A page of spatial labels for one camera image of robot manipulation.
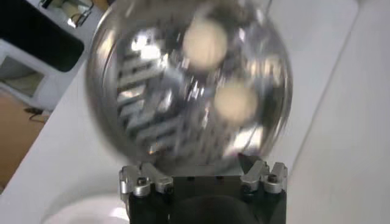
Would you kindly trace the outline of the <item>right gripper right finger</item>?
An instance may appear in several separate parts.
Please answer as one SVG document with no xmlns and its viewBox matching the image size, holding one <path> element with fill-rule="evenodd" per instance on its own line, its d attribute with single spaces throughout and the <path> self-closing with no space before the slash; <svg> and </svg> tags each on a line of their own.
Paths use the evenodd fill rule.
<svg viewBox="0 0 390 224">
<path fill-rule="evenodd" d="M 279 194 L 286 191 L 288 168 L 280 162 L 272 166 L 257 156 L 238 155 L 243 175 L 240 176 L 241 185 L 245 192 L 255 192 L 262 186 L 270 194 Z"/>
</svg>

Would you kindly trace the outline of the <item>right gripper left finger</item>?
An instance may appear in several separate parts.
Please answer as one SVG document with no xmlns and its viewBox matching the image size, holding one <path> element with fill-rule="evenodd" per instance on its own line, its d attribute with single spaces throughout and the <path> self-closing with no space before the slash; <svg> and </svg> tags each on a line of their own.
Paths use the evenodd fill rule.
<svg viewBox="0 0 390 224">
<path fill-rule="evenodd" d="M 151 193 L 152 186 L 158 193 L 168 194 L 173 190 L 173 177 L 161 173 L 151 163 L 124 166 L 119 171 L 119 193 L 122 201 L 127 201 L 131 194 L 146 197 Z"/>
</svg>

